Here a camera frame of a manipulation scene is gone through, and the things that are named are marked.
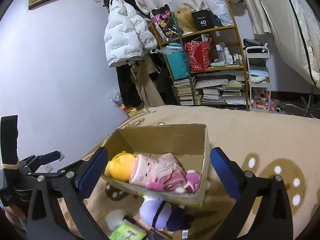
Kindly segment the person left hand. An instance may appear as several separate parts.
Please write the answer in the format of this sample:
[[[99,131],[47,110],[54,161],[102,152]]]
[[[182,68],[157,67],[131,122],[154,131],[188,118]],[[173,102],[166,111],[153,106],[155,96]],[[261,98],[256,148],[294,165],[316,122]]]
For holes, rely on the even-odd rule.
[[[23,211],[16,205],[4,207],[4,213],[9,222],[16,228],[23,229],[20,219],[26,219]]]

